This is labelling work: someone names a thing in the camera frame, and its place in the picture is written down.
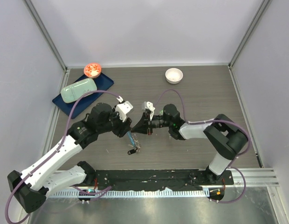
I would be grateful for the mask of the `black key fob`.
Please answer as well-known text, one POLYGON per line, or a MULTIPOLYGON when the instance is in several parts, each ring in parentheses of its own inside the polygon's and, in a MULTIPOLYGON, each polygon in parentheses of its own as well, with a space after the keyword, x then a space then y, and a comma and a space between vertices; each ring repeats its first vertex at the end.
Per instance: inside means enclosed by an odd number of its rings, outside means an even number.
POLYGON ((132 150, 129 150, 129 151, 127 152, 127 154, 128 154, 128 155, 132 155, 132 154, 136 153, 137 151, 138 151, 137 149, 132 149, 132 150))

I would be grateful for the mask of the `large keyring with blue handle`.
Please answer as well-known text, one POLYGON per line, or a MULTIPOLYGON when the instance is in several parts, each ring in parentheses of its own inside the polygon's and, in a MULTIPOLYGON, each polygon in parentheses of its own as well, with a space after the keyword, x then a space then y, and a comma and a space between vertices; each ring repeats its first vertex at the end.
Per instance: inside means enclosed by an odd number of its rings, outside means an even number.
POLYGON ((133 134, 131 131, 129 131, 127 133, 127 135, 128 135, 128 137, 130 139, 130 142, 131 142, 131 145, 132 145, 132 149, 137 149, 138 150, 137 152, 139 152, 139 150, 141 148, 141 145, 140 145, 136 135, 133 134))

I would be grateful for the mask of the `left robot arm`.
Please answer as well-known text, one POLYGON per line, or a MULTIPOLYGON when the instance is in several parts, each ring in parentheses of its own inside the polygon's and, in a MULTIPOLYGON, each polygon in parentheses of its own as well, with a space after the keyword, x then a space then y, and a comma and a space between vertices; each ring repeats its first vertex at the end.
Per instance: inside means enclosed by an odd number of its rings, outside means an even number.
POLYGON ((37 162, 21 172, 12 171, 7 176, 9 187, 25 212, 36 211, 50 195, 66 187, 90 186, 96 178, 96 171, 85 161, 59 174, 55 172, 96 141, 99 135, 113 132, 117 137, 123 137, 130 130, 132 120, 128 113, 132 109, 129 101, 115 107, 98 103, 83 120, 72 124, 66 135, 37 162))

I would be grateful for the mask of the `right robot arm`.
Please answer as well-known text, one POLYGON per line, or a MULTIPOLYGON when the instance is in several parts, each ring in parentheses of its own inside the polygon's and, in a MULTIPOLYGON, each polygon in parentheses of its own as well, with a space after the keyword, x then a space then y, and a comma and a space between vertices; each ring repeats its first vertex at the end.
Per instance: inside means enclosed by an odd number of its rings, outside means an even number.
POLYGON ((168 128, 169 135, 175 140, 208 139, 216 150, 214 159, 206 168, 206 180, 217 184, 223 172, 240 154, 248 143, 248 135, 226 115, 202 122, 187 122, 180 116, 174 104, 167 104, 160 115, 154 115, 153 107, 143 103, 140 121, 132 128, 133 133, 150 135, 153 129, 168 128))

